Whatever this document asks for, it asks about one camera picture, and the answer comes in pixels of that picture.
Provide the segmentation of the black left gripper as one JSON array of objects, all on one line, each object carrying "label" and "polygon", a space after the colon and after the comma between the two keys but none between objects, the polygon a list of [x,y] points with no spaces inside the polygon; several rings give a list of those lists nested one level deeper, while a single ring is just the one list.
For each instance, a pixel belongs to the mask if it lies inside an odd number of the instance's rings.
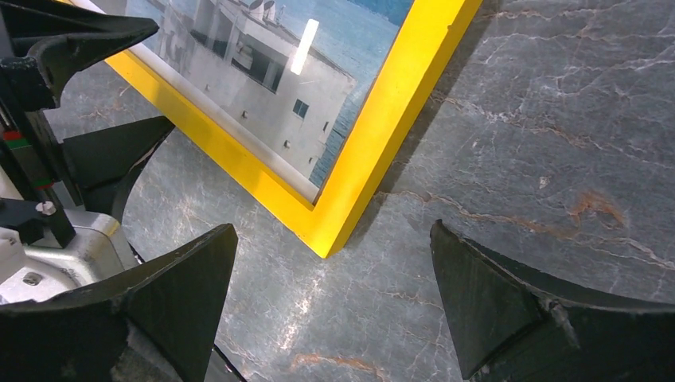
[{"label": "black left gripper", "polygon": [[[1,3],[1,74],[22,106],[57,106],[77,73],[158,32],[151,18],[58,1]],[[22,244],[66,248],[76,236],[54,189],[64,161],[44,114],[1,102],[1,168],[20,200],[1,198],[1,227]],[[165,116],[66,138],[68,171],[89,212],[123,217],[131,190],[175,126]]]}]

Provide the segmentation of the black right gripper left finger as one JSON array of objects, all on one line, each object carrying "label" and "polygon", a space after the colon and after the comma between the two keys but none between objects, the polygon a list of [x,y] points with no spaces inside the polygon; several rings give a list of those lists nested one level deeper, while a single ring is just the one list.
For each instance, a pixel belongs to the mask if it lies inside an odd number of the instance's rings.
[{"label": "black right gripper left finger", "polygon": [[237,244],[221,224],[108,279],[2,306],[2,380],[202,381]]}]

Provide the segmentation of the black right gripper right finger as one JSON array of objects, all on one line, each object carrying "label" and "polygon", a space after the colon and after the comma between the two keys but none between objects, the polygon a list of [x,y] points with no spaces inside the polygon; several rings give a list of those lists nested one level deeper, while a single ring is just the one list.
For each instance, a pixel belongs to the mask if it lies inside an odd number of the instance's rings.
[{"label": "black right gripper right finger", "polygon": [[441,220],[430,239],[465,381],[673,380],[673,305],[559,279]]}]

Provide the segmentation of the yellow picture frame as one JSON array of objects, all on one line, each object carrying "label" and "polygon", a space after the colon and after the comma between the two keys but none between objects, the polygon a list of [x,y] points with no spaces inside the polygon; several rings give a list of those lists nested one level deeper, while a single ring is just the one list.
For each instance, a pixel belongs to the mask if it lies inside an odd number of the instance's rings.
[{"label": "yellow picture frame", "polygon": [[340,251],[480,4],[415,1],[321,187],[145,45],[108,65],[318,256]]}]

